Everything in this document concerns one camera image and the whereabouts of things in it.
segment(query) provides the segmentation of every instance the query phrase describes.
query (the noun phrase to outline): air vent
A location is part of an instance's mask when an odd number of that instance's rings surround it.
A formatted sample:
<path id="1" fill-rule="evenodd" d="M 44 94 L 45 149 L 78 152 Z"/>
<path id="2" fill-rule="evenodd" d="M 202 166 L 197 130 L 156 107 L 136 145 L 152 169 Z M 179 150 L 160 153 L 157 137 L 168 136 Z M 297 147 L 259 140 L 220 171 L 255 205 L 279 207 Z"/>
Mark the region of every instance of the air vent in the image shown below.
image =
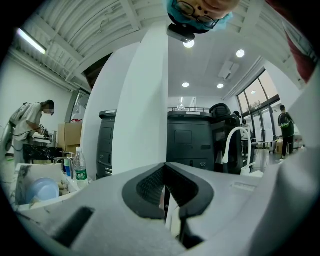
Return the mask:
<path id="1" fill-rule="evenodd" d="M 218 77 L 224 80 L 230 80 L 233 78 L 239 67 L 239 64 L 233 63 L 232 61 L 226 61 L 223 64 Z"/>

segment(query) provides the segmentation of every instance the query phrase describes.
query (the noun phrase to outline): floor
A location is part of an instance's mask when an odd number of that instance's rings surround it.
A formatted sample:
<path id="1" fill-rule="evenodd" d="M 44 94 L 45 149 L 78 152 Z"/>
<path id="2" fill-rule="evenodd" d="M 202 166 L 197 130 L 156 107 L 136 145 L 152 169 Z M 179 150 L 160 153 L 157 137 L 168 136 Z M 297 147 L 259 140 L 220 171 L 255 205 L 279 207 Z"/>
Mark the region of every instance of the floor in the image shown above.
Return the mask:
<path id="1" fill-rule="evenodd" d="M 14 173 L 15 161 L 13 160 L 13 157 L 6 157 L 6 159 L 0 163 L 0 184 L 7 197 L 9 196 Z"/>
<path id="2" fill-rule="evenodd" d="M 261 171 L 265 172 L 266 168 L 271 165 L 278 165 L 280 163 L 280 154 L 269 153 L 268 149 L 255 150 L 255 165 L 251 172 Z"/>

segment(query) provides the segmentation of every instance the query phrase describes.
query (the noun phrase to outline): backpack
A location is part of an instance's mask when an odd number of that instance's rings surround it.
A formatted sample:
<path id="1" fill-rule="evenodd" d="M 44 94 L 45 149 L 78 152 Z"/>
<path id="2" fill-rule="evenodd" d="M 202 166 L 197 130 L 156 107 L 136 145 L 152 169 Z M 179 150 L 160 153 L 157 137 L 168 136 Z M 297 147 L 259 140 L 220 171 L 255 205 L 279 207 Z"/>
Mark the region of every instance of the backpack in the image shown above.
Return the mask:
<path id="1" fill-rule="evenodd" d="M 287 118 L 286 116 L 286 113 L 282 113 L 280 116 L 279 116 L 279 124 L 280 124 L 280 127 L 281 128 L 288 128 L 289 127 L 289 119 Z"/>
<path id="2" fill-rule="evenodd" d="M 13 115 L 10 117 L 10 123 L 13 125 L 13 127 L 16 127 L 24 114 L 27 112 L 27 110 L 30 108 L 29 103 L 23 103 L 19 109 L 13 113 Z"/>

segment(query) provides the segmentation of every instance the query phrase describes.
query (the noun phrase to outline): ceiling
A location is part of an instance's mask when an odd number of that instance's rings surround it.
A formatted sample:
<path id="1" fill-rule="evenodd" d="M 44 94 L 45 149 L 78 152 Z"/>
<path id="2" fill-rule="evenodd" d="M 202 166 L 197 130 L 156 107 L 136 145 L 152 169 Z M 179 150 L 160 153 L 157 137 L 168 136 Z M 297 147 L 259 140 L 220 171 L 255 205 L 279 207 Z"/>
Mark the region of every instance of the ceiling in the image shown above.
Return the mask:
<path id="1" fill-rule="evenodd" d="M 25 23 L 23 29 L 46 49 L 39 53 L 17 37 L 9 57 L 28 69 L 54 80 L 67 91 L 90 91 L 83 72 L 112 52 L 141 42 L 154 22 L 167 21 L 162 0 L 48 0 Z M 259 55 L 288 76 L 295 76 L 295 62 L 282 22 L 265 1 L 241 0 L 223 32 L 196 36 L 192 49 L 170 40 L 169 95 L 223 97 Z M 225 88 L 216 90 L 217 72 L 226 60 L 243 48 L 246 55 Z M 190 87 L 181 91 L 182 80 Z"/>
<path id="2" fill-rule="evenodd" d="M 238 58 L 236 52 L 245 51 Z M 206 96 L 223 98 L 252 68 L 259 54 L 243 42 L 242 37 L 224 30 L 197 36 L 192 48 L 169 39 L 169 97 Z M 239 64 L 231 79 L 219 78 L 226 61 Z"/>

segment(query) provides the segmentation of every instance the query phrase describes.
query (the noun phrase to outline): railing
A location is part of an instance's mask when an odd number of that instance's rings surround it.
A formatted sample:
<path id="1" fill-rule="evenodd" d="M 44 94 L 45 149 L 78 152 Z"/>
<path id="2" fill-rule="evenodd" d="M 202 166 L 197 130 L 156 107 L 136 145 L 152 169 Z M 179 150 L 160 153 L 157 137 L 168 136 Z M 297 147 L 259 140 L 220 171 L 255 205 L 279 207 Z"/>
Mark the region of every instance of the railing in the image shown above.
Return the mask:
<path id="1" fill-rule="evenodd" d="M 206 112 L 209 113 L 208 107 L 185 107 L 185 110 L 183 111 L 188 111 L 188 112 Z M 169 111 L 179 111 L 177 107 L 168 107 L 168 112 Z"/>

